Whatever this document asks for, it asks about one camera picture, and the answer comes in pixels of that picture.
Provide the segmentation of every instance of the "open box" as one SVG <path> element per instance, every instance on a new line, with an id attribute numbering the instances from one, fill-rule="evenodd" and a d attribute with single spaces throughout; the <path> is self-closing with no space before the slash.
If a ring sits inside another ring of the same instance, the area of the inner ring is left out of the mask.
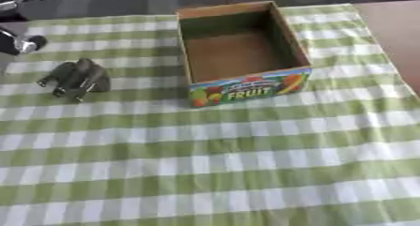
<path id="1" fill-rule="evenodd" d="M 308 59 L 274 2 L 178 11 L 195 107 L 298 92 Z"/>

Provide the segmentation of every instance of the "colorful fruit graphic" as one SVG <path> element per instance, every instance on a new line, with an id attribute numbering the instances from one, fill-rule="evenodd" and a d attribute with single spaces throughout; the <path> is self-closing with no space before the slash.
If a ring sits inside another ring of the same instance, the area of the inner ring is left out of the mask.
<path id="1" fill-rule="evenodd" d="M 223 86 L 208 87 L 205 91 L 207 95 L 220 94 L 223 91 Z"/>
<path id="2" fill-rule="evenodd" d="M 262 81 L 262 80 L 263 80 L 263 77 L 252 76 L 252 77 L 247 77 L 246 79 L 244 79 L 242 83 L 257 82 L 257 81 Z"/>
<path id="3" fill-rule="evenodd" d="M 213 94 L 208 97 L 210 101 L 212 101 L 214 104 L 219 104 L 221 101 L 222 95 L 219 93 Z"/>
<path id="4" fill-rule="evenodd" d="M 278 91 L 278 95 L 291 93 L 302 88 L 302 82 L 305 79 L 304 74 L 292 74 L 283 78 L 283 89 Z"/>
<path id="5" fill-rule="evenodd" d="M 203 88 L 197 88 L 195 91 L 191 92 L 192 98 L 207 98 Z"/>
<path id="6" fill-rule="evenodd" d="M 208 103 L 207 98 L 194 98 L 192 100 L 192 104 L 195 107 L 202 107 L 202 106 L 205 106 L 207 103 Z"/>

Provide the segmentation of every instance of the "green checkered tablecloth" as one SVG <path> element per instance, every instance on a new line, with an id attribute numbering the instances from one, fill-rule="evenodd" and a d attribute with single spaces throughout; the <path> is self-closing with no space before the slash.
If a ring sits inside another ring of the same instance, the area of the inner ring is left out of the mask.
<path id="1" fill-rule="evenodd" d="M 350 5 L 284 8 L 299 94 L 191 109 L 174 16 L 33 22 L 0 86 L 0 225 L 420 225 L 420 103 Z M 90 57 L 110 93 L 34 82 Z"/>

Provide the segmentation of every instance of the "table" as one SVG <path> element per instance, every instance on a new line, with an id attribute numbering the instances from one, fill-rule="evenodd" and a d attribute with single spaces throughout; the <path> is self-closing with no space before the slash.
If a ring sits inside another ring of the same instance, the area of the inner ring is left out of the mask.
<path id="1" fill-rule="evenodd" d="M 186 104 L 174 16 L 32 22 L 0 85 L 0 225 L 417 225 L 420 102 L 350 5 L 282 8 L 305 91 Z M 93 58 L 112 92 L 34 82 Z"/>
<path id="2" fill-rule="evenodd" d="M 356 5 L 403 79 L 420 94 L 420 1 Z"/>

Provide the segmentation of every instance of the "cardboard box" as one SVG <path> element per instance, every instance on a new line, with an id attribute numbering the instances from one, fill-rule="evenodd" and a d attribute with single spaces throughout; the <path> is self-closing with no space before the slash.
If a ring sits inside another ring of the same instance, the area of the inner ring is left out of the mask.
<path id="1" fill-rule="evenodd" d="M 178 11 L 195 107 L 295 93 L 308 59 L 274 2 Z"/>

